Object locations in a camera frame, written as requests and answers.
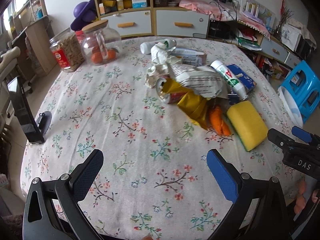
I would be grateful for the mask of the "purple plush toy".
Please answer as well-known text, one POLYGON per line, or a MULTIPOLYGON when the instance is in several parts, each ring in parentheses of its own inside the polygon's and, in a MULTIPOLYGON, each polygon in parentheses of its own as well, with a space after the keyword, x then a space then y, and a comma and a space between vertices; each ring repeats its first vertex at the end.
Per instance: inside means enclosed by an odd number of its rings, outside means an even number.
POLYGON ((94 22, 97 18, 95 1, 80 2, 73 10, 74 20, 70 25, 73 31, 79 31, 86 25, 94 22))

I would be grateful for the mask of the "wooden drawer cabinet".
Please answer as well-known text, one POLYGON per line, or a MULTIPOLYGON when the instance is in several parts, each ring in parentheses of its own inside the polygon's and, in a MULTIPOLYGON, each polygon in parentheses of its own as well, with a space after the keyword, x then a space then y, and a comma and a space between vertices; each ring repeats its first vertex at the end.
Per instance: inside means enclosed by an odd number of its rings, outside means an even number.
POLYGON ((209 16, 178 7, 155 7, 153 0, 94 0, 100 20, 121 37, 206 38, 209 16))

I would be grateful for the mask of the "pink cloth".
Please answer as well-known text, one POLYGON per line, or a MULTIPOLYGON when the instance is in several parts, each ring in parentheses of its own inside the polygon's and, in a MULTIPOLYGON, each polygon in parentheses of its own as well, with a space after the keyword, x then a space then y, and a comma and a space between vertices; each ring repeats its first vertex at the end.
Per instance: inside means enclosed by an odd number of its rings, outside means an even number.
POLYGON ((207 3, 198 0, 181 0, 179 7, 209 15, 211 20, 220 22, 239 22, 258 31, 267 39, 271 39, 271 34, 263 22, 255 21, 253 18, 247 17, 243 12, 235 10, 235 7, 233 6, 228 7, 227 5, 222 5, 218 2, 207 3))

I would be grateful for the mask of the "black phone stand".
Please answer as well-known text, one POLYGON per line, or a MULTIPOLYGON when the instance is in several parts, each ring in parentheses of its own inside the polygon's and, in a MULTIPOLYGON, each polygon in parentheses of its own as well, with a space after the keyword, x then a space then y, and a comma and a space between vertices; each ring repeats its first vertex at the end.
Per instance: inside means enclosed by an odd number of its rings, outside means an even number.
POLYGON ((20 123, 21 129, 31 144, 42 144, 52 120, 52 113, 45 111, 37 119, 32 115, 20 76, 11 80, 8 85, 9 98, 12 102, 14 115, 20 123))

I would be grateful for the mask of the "white paper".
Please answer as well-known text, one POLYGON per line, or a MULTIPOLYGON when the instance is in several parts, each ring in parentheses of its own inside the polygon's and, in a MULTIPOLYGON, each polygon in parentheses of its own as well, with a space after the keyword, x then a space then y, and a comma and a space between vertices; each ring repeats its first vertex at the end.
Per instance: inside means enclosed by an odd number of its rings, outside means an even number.
POLYGON ((183 64, 181 59, 171 54, 176 47, 152 47, 149 54, 151 67, 146 72, 145 84, 148 87, 153 88, 159 78, 168 77, 204 98, 228 98, 229 88, 221 74, 208 65, 197 67, 183 64))

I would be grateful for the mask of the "light blue milk carton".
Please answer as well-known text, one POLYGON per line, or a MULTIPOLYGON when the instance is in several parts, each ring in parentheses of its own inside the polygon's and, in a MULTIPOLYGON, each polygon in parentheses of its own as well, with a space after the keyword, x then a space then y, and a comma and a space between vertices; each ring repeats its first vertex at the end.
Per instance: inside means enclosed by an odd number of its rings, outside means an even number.
POLYGON ((204 66, 207 63, 207 54, 202 51, 176 47, 171 54, 181 59, 183 64, 198 67, 204 66))

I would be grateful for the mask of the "yellow snack wrapper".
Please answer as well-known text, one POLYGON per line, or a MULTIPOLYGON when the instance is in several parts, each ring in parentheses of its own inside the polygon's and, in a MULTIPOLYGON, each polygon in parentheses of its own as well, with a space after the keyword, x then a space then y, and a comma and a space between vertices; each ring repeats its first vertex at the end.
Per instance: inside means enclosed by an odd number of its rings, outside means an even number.
POLYGON ((210 123, 207 120, 208 100, 200 95, 196 95, 190 88, 183 88, 187 89, 188 92, 175 104, 195 124, 201 126, 205 130, 208 130, 210 128, 210 123))

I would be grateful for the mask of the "low tv shelf unit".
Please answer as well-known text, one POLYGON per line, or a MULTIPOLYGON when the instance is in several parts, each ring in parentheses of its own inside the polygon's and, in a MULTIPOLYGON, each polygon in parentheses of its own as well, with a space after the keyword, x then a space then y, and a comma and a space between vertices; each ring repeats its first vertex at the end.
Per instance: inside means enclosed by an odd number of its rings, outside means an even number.
POLYGON ((207 38, 233 44, 241 49, 257 53, 293 69, 302 59, 273 36, 266 37, 258 29, 241 21, 221 22, 209 20, 207 38))

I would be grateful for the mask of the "blue torn cardboard box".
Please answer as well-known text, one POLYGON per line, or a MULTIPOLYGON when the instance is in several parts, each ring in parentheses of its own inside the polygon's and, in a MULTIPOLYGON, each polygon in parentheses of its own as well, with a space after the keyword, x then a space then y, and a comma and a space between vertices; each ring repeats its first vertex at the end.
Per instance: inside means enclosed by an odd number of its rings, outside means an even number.
POLYGON ((231 85, 229 85, 232 91, 239 97, 240 101, 247 100, 249 92, 255 89, 256 82, 236 64, 230 64, 227 68, 232 75, 231 85))

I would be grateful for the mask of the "yellow green sponge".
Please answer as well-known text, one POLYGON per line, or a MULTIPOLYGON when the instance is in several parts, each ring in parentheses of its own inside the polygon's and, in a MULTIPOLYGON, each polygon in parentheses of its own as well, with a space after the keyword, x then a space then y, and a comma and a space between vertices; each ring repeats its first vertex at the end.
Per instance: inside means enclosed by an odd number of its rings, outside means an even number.
POLYGON ((232 105, 227 111, 227 117, 247 152, 266 139, 268 127, 250 101, 232 105))

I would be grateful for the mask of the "white trash bin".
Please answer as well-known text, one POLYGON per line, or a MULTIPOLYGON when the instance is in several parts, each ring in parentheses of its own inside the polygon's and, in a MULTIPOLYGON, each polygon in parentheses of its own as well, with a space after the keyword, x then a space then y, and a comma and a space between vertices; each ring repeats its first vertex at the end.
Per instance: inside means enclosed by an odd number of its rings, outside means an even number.
POLYGON ((285 110, 287 111, 291 121, 294 123, 295 126, 298 126, 299 128, 303 128, 303 119, 302 115, 300 113, 300 110, 292 97, 292 95, 289 93, 289 91, 283 87, 280 86, 278 88, 278 95, 281 99, 285 110))

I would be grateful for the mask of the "glass jar with oranges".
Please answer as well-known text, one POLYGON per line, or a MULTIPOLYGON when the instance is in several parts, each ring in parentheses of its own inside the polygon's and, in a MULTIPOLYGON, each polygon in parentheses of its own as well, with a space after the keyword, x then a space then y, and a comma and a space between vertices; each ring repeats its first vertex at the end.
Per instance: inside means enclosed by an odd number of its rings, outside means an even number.
POLYGON ((106 64, 115 60, 122 52, 120 34, 109 27, 108 20, 95 21, 82 28, 84 39, 81 52, 90 65, 106 64))

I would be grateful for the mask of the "white AD drink bottle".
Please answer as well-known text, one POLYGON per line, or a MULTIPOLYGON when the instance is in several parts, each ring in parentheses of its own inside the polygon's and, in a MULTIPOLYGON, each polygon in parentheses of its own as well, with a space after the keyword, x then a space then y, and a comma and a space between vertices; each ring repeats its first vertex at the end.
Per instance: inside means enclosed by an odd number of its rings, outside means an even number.
POLYGON ((231 89, 239 96, 239 99, 241 101, 247 99, 248 96, 244 85, 228 67, 226 67, 219 60, 213 61, 210 64, 210 66, 223 76, 225 81, 228 83, 231 89))

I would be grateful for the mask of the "plastic jar with snacks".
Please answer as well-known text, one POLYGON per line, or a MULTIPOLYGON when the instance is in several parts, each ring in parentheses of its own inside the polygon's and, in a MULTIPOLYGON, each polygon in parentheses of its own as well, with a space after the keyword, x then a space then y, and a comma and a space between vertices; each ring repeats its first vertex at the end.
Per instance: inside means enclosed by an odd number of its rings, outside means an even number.
POLYGON ((80 43, 70 28, 58 33, 49 42, 50 50, 64 72, 74 72, 84 63, 80 43))

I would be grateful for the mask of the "orange peel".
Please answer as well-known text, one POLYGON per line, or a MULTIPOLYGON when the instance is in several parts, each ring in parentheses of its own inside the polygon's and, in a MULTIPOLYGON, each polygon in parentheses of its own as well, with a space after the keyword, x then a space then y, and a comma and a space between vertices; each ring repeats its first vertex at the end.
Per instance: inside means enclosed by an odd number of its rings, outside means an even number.
POLYGON ((219 105, 209 111, 209 120, 213 130, 219 136, 229 137, 232 135, 228 125, 224 122, 222 109, 219 105))

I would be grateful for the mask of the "floral tablecloth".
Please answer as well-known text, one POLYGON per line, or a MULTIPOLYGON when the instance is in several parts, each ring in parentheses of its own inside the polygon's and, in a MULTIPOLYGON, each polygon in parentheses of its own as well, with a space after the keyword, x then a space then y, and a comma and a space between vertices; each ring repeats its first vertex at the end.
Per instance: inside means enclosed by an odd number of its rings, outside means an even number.
POLYGON ((285 196, 294 197, 302 175, 282 163, 277 146, 264 141, 246 151, 237 134, 220 137, 159 100, 145 85, 151 66, 140 52, 145 41, 123 41, 121 57, 109 64, 60 73, 40 106, 52 113, 46 141, 25 146, 22 193, 33 178, 57 179, 99 149, 104 164, 79 204, 99 233, 207 239, 231 205, 206 163, 215 148, 255 179, 278 177, 285 196))

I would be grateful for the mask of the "blue plastic stool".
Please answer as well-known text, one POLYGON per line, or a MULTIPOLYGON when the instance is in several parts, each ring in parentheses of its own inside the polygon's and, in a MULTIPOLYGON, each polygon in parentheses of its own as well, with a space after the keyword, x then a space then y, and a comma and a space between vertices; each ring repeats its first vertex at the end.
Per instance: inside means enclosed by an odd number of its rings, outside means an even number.
POLYGON ((281 86, 293 97, 305 124, 319 106, 319 78, 303 60, 285 77, 281 86))

